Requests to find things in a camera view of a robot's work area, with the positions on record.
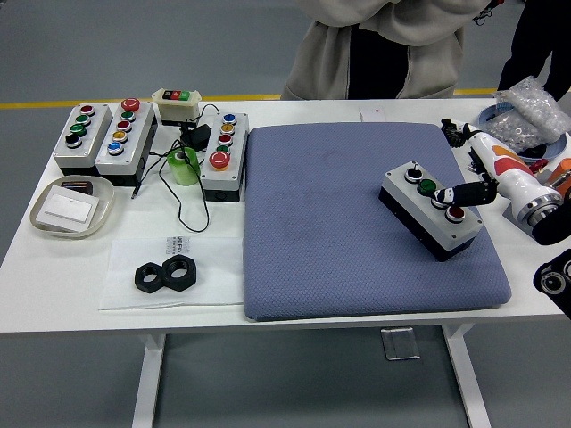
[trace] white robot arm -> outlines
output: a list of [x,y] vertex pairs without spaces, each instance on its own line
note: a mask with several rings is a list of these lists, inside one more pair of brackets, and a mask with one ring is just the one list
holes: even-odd
[[[443,120],[443,133],[452,147],[470,145],[476,173],[485,176],[484,183],[493,184],[488,187],[488,193],[493,193],[497,186],[497,192],[511,201],[513,218],[533,229],[536,242],[551,245],[571,235],[571,203],[554,188],[539,183],[529,167],[507,145],[468,123],[459,126],[448,119]],[[464,190],[463,186],[444,189],[434,198],[461,206],[460,201],[455,201],[454,194]],[[489,203],[493,197],[488,194],[483,202],[464,204]]]

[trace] black pants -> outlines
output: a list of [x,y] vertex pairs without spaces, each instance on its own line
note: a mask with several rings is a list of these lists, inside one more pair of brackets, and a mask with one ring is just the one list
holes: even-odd
[[396,98],[409,72],[409,48],[354,25],[349,49],[348,99]]
[[537,78],[551,54],[544,89],[557,101],[563,97],[571,87],[570,21],[571,0],[527,0],[498,89],[509,89],[528,76]]

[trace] blue button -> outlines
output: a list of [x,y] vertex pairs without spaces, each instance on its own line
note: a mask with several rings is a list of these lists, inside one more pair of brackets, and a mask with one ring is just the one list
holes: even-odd
[[111,156],[117,156],[118,154],[122,154],[123,153],[123,144],[113,142],[107,146],[107,152]]

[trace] green tape roll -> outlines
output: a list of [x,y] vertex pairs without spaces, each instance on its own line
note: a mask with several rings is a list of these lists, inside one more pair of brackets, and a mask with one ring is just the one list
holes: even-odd
[[200,174],[198,158],[196,158],[196,152],[189,147],[185,147],[185,153],[192,167],[185,162],[185,155],[180,149],[169,153],[167,162],[169,163],[170,171],[172,171],[172,175],[177,184],[195,185],[198,183],[197,174]]

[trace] small box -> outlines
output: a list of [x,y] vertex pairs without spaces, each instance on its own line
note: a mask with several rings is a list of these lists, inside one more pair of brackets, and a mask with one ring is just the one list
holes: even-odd
[[199,116],[198,102],[202,100],[198,91],[161,88],[151,97],[159,107],[162,125],[180,127],[182,123],[192,123],[196,126]]

